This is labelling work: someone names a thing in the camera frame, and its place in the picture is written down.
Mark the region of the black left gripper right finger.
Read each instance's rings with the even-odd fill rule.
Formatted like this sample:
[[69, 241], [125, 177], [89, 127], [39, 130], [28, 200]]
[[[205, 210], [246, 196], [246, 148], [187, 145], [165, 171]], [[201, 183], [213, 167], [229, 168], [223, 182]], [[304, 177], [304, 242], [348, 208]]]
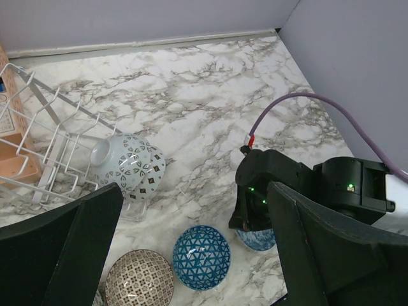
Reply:
[[276, 305], [407, 305], [407, 237], [317, 204], [280, 182], [268, 211], [287, 293]]

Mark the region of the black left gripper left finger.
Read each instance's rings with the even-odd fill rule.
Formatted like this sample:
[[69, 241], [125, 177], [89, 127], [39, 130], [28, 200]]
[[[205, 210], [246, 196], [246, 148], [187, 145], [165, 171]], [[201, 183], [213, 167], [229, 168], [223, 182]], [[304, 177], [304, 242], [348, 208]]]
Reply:
[[122, 210], [116, 183], [1, 228], [1, 305], [92, 305]]

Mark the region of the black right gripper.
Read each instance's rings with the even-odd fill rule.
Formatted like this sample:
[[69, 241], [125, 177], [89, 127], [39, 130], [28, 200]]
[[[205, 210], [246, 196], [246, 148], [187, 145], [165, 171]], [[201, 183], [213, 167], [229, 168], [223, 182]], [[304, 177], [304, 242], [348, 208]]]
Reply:
[[239, 231], [272, 229], [266, 198], [269, 182], [281, 182], [311, 196], [312, 181], [313, 171], [303, 163], [272, 149], [250, 151], [237, 168], [237, 200], [228, 227]]

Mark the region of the blue floral patterned bowl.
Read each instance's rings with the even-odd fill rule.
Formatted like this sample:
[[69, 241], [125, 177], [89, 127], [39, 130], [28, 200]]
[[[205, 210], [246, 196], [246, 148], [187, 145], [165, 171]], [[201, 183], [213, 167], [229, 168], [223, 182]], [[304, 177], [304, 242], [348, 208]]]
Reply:
[[237, 230], [237, 235], [246, 246], [255, 251], [267, 251], [276, 244], [273, 229], [261, 231]]

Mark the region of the blue triangle patterned bowl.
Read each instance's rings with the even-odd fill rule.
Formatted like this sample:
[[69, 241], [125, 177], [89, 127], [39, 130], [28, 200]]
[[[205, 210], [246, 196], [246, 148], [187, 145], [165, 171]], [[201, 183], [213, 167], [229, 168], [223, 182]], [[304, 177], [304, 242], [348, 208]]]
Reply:
[[207, 291], [227, 276], [231, 251], [216, 228], [197, 225], [185, 230], [175, 242], [172, 265], [178, 279], [189, 289]]

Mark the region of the white diamond patterned bowl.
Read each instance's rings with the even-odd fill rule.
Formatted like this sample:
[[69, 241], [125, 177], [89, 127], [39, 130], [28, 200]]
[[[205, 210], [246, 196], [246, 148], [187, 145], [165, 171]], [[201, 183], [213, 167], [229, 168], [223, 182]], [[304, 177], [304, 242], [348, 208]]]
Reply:
[[130, 203], [141, 203], [149, 199], [159, 187], [165, 173], [166, 160], [163, 152], [157, 147], [151, 147], [150, 168], [146, 175], [128, 196]]

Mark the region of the white petal patterned bowl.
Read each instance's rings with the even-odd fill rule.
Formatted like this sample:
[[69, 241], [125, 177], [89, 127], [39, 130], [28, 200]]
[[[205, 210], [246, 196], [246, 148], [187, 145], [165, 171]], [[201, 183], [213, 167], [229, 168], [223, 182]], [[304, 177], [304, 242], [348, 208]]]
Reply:
[[102, 139], [90, 153], [90, 173], [99, 186], [116, 183], [123, 196], [133, 192], [147, 174], [152, 146], [134, 134], [115, 134]]

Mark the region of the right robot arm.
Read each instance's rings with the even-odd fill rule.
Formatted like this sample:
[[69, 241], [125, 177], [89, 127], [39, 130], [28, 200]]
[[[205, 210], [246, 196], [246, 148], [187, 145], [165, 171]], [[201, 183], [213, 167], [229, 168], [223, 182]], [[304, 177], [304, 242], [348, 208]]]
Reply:
[[235, 182], [237, 202], [228, 226], [240, 231], [272, 228], [275, 200], [268, 185], [279, 182], [306, 198], [376, 228], [407, 229], [407, 183], [375, 161], [334, 157], [313, 168], [273, 149], [242, 147]]

